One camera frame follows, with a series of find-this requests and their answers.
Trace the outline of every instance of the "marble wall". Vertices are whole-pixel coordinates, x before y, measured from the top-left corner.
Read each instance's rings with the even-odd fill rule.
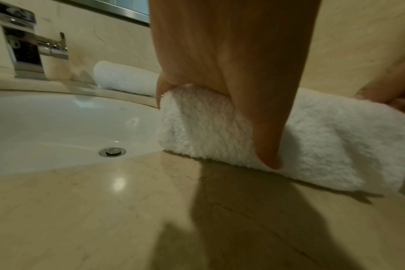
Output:
[[[36,13],[38,35],[66,34],[70,60],[43,57],[49,77],[92,82],[99,60],[153,72],[147,27],[53,0],[4,0]],[[405,54],[405,0],[324,0],[302,86],[351,96]],[[0,67],[12,69],[0,32]]]

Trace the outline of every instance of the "silver faucet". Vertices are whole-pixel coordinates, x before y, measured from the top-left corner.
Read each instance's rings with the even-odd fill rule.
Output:
[[[16,77],[46,80],[40,55],[69,59],[64,33],[60,41],[37,36],[35,14],[0,1],[0,25]]]

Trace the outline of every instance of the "sink basin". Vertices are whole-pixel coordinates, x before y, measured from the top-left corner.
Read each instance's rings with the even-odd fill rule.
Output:
[[[0,91],[0,175],[114,161],[153,153],[156,108],[102,97]],[[124,148],[102,157],[105,148]]]

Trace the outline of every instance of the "sink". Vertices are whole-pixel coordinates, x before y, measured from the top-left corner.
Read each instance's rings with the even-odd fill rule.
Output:
[[[130,158],[162,150],[158,110],[103,97],[0,91],[0,175]],[[120,157],[103,157],[106,148]]]

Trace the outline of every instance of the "rolled towel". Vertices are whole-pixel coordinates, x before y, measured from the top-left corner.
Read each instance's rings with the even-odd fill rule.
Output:
[[[100,88],[151,97],[156,95],[158,74],[151,71],[100,61],[94,66],[93,77]]]
[[[405,114],[386,105],[299,89],[273,171],[230,98],[188,85],[161,99],[159,143],[191,157],[245,166],[326,188],[398,190],[405,180]]]

